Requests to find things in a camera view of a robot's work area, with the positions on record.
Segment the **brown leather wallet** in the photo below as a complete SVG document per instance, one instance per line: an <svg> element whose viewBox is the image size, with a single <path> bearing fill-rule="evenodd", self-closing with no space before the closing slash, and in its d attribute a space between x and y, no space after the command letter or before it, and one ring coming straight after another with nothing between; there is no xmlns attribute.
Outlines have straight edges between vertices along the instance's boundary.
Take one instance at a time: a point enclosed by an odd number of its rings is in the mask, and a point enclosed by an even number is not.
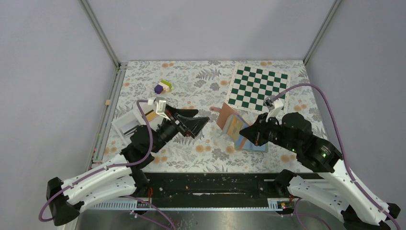
<svg viewBox="0 0 406 230"><path fill-rule="evenodd" d="M228 131L228 128L230 126L230 122L231 122L231 119L233 116L238 116L245 123L242 129L244 129L248 126L247 122L240 116L240 114L236 110L231 108L227 103L223 103L221 108L212 106L212 107L210 107L210 111L219 113L216 124L222 130L222 135L229 136L227 134L227 131ZM240 135L238 141L241 141L243 139L246 139L246 138L243 137L242 135Z"/></svg>

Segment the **yellow printed card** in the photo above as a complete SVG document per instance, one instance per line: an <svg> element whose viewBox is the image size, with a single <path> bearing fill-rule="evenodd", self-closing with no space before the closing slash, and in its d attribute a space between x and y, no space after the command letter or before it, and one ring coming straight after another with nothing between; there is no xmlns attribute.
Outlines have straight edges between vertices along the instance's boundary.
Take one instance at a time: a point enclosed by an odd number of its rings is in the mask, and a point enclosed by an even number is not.
<svg viewBox="0 0 406 230"><path fill-rule="evenodd" d="M244 124L245 123L238 116L232 117L227 134L234 142L238 141L240 136L239 132L243 128Z"/></svg>

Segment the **clear plastic divided tray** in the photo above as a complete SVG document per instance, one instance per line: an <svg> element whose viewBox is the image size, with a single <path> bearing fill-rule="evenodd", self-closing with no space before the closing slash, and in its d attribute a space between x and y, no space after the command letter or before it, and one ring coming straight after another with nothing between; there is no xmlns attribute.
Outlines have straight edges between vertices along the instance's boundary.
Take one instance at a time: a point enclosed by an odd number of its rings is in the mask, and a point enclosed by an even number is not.
<svg viewBox="0 0 406 230"><path fill-rule="evenodd" d="M141 103L140 106L141 106L141 109L144 112L144 114L146 114L150 110L155 111L155 106L153 106L153 105ZM163 121L163 117L158 116L156 119L149 122L150 127L153 130L156 130L158 128L158 125L160 125L162 121ZM145 124L146 123L143 120L136 104L134 105L134 108L132 110L124 113L121 117L113 120L113 127L114 127L115 131L118 133L119 137L122 139L122 141L126 145L128 145L131 142L130 137L133 135L133 133L135 131L135 127L138 125L145 125Z"/></svg>

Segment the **green card holder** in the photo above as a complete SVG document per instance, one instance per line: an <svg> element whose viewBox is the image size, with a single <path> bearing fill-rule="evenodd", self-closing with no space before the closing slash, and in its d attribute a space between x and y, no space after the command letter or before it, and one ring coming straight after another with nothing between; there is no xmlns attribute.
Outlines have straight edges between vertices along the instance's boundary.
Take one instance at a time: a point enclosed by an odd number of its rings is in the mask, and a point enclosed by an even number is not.
<svg viewBox="0 0 406 230"><path fill-rule="evenodd" d="M251 143L249 140L243 139L235 143L236 150L243 150L243 151L253 151L253 152L267 152L268 145L264 144L262 146L256 146L255 144Z"/></svg>

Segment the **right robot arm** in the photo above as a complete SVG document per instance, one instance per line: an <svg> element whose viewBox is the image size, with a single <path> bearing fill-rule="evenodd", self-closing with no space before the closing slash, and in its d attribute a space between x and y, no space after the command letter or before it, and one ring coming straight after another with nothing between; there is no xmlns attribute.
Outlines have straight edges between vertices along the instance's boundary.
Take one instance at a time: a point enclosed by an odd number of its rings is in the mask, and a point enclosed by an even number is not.
<svg viewBox="0 0 406 230"><path fill-rule="evenodd" d="M271 142L296 154L304 167L328 181L338 191L331 193L310 185L298 174L284 169L275 178L281 192L303 198L343 222L348 230L388 230L400 207L386 203L347 170L342 153L328 140L312 132L311 123L299 113L288 113L278 121L261 114L255 123L239 132L255 145Z"/></svg>

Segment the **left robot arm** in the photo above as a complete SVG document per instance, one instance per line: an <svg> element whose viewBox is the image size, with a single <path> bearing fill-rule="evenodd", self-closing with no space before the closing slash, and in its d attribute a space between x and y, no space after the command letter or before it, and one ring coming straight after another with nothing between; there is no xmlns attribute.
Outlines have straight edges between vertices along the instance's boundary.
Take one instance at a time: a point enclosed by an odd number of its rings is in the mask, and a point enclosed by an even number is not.
<svg viewBox="0 0 406 230"><path fill-rule="evenodd" d="M142 113L145 124L133 128L130 143L109 161L70 179L54 177L47 182L46 206L55 226L76 219L91 206L145 191L149 182L142 169L176 135L196 138L209 117L198 117L197 109L177 109L170 105L157 107L162 122L156 130Z"/></svg>

